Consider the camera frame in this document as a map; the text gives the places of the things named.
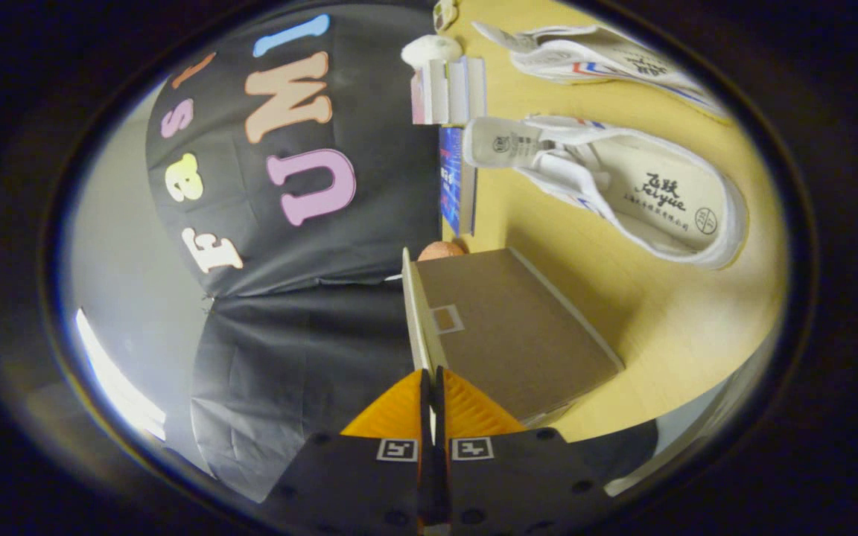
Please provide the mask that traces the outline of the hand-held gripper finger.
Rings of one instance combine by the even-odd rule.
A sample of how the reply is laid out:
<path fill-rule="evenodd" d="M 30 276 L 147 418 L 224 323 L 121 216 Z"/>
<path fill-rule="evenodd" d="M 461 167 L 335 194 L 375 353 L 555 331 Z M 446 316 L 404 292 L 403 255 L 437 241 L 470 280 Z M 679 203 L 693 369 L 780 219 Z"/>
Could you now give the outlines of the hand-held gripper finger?
<path fill-rule="evenodd" d="M 609 512 L 598 473 L 555 428 L 528 430 L 441 366 L 433 401 L 433 504 L 450 534 L 582 534 Z"/>
<path fill-rule="evenodd" d="M 399 380 L 339 432 L 310 435 L 261 510 L 289 535 L 416 535 L 431 453 L 425 371 Z"/>

